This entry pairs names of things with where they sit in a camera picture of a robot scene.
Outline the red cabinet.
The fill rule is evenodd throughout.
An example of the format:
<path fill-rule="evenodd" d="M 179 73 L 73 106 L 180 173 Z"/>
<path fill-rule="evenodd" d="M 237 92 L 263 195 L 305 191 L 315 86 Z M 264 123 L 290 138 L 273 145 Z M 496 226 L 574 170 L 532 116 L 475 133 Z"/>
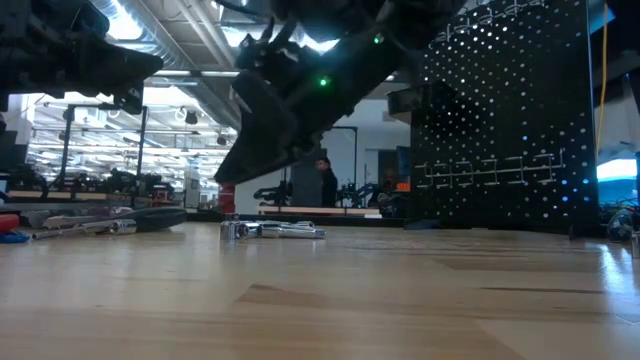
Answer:
<path fill-rule="evenodd" d="M 219 184 L 219 212 L 223 214 L 235 213 L 235 188 L 232 183 Z"/>

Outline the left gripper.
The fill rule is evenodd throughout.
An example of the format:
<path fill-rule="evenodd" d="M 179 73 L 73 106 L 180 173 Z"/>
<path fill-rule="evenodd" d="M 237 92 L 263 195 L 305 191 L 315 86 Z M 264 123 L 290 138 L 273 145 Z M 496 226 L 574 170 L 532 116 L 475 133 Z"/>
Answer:
<path fill-rule="evenodd" d="M 19 92 L 113 95 L 139 115 L 161 57 L 108 43 L 110 21 L 90 0 L 19 0 Z"/>

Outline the background wooden table top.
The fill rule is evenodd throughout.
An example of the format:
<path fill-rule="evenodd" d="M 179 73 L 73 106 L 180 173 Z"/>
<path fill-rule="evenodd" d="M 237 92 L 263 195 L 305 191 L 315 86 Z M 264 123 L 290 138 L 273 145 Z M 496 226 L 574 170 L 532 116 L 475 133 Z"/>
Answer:
<path fill-rule="evenodd" d="M 369 208 L 326 208 L 326 207 L 294 207 L 294 206 L 262 206 L 256 207 L 259 214 L 279 213 L 279 214 L 315 214 L 315 215 L 335 215 L 335 216 L 355 216 L 364 218 L 381 218 L 378 209 Z"/>

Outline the long chrome socket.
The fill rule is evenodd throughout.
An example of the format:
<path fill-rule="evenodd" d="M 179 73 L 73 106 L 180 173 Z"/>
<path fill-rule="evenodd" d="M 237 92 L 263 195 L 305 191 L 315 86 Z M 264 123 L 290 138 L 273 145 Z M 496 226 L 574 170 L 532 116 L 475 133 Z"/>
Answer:
<path fill-rule="evenodd" d="M 313 223 L 263 223 L 259 234 L 263 238 L 324 239 L 326 231 Z"/>

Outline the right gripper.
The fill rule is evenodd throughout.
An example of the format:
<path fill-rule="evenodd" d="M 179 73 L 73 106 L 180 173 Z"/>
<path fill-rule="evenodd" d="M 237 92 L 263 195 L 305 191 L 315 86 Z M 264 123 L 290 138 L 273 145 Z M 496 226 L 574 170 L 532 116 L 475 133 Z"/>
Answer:
<path fill-rule="evenodd" d="M 397 0 L 271 0 L 259 36 L 239 44 L 232 89 L 241 129 L 217 183 L 293 165 L 401 63 Z"/>

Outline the black gantry frame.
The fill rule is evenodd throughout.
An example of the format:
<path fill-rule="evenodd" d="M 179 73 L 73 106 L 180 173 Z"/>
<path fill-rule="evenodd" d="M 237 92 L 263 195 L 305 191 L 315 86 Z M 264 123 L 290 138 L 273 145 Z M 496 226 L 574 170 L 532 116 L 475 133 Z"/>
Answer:
<path fill-rule="evenodd" d="M 63 119 L 65 120 L 65 129 L 64 129 L 64 138 L 63 138 L 63 152 L 62 152 L 62 160 L 61 160 L 61 169 L 59 175 L 53 181 L 53 185 L 57 190 L 64 189 L 65 177 L 66 177 L 66 168 L 68 163 L 68 154 L 69 154 L 69 143 L 71 138 L 71 126 L 75 121 L 75 112 L 77 108 L 96 108 L 101 111 L 110 111 L 110 110 L 122 110 L 121 106 L 111 103 L 99 103 L 99 104 L 70 104 L 66 107 L 66 110 L 63 112 Z M 149 108 L 147 106 L 142 107 L 142 120 L 140 129 L 137 130 L 137 134 L 139 135 L 138 141 L 138 160 L 136 167 L 136 176 L 140 177 L 142 174 L 142 161 L 143 161 L 143 150 L 144 143 L 146 137 L 146 127 L 148 121 L 148 111 Z"/>
<path fill-rule="evenodd" d="M 358 181 L 358 129 L 356 127 L 333 127 L 324 134 L 322 148 L 330 160 L 338 181 L 338 189 Z"/>

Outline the long ceiling light bar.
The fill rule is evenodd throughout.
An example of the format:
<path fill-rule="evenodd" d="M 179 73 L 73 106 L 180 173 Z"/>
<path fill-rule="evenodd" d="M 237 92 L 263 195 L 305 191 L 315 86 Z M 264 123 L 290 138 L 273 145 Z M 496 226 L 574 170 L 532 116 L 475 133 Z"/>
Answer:
<path fill-rule="evenodd" d="M 221 70 L 160 70 L 152 77 L 161 78 L 234 78 L 239 71 Z"/>

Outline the black metal pegboard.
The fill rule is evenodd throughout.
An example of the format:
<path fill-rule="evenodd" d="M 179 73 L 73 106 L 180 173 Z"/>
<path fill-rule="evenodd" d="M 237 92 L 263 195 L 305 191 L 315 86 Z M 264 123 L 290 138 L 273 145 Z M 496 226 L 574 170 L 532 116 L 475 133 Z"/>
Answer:
<path fill-rule="evenodd" d="M 598 224 L 588 0 L 551 0 L 515 18 L 432 42 L 425 83 L 457 95 L 411 115 L 408 215 L 443 227 L 560 232 Z M 414 165 L 557 153 L 549 184 L 417 188 Z"/>

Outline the person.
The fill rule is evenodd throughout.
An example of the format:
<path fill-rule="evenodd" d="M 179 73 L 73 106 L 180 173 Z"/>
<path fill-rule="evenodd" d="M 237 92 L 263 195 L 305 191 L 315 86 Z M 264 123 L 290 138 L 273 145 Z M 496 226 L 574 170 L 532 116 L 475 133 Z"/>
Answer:
<path fill-rule="evenodd" d="M 338 180 L 332 170 L 331 162 L 327 157 L 323 157 L 315 162 L 315 166 L 319 170 L 322 180 L 321 205 L 333 208 L 337 199 Z"/>

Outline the silver ventilation duct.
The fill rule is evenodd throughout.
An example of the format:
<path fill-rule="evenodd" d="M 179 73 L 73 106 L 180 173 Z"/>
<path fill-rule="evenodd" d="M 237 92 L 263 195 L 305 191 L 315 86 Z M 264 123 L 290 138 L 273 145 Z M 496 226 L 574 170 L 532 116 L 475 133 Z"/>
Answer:
<path fill-rule="evenodd" d="M 239 116 L 226 100 L 216 94 L 213 89 L 199 79 L 196 86 L 186 86 L 187 80 L 193 80 L 190 72 L 196 69 L 195 63 L 171 37 L 143 0 L 90 0 L 112 24 L 115 25 L 117 15 L 128 15 L 142 29 L 136 42 L 150 42 L 144 45 L 144 51 L 159 56 L 164 61 L 164 70 L 178 72 L 177 87 L 193 96 L 205 113 L 222 126 L 240 128 Z"/>

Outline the black aluminium table frame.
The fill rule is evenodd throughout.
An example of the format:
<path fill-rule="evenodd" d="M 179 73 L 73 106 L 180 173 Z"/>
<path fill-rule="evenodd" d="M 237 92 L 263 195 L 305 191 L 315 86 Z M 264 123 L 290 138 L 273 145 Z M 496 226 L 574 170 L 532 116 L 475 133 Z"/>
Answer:
<path fill-rule="evenodd" d="M 396 218 L 366 218 L 364 216 L 343 215 L 296 215 L 296 214 L 267 214 L 267 215 L 224 215 L 216 212 L 188 213 L 187 222 L 221 223 L 225 220 L 240 221 L 279 221 L 303 222 L 310 221 L 317 226 L 329 227 L 382 227 L 403 228 L 404 219 Z"/>

